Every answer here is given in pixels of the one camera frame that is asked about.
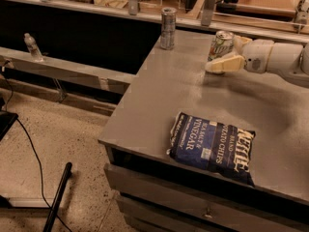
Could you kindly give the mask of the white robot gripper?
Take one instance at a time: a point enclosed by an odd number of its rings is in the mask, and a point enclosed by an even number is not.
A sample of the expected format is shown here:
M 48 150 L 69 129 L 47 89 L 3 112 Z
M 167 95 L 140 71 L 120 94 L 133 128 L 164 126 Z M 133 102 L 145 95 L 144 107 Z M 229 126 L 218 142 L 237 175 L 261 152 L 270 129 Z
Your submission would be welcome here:
M 234 50 L 239 55 L 221 57 L 209 61 L 205 69 L 208 73 L 237 72 L 244 67 L 251 73 L 265 73 L 269 54 L 274 46 L 271 40 L 254 40 L 234 35 Z

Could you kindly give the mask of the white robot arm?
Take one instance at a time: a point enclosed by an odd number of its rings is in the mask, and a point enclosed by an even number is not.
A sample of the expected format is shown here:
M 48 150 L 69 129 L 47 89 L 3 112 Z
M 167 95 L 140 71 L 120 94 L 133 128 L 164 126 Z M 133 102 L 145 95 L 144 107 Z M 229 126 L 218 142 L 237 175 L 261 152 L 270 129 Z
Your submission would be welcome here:
M 272 73 L 293 85 L 309 88 L 309 46 L 276 43 L 272 40 L 234 36 L 233 48 L 210 59 L 208 73 L 230 73 L 245 69 L 250 73 Z

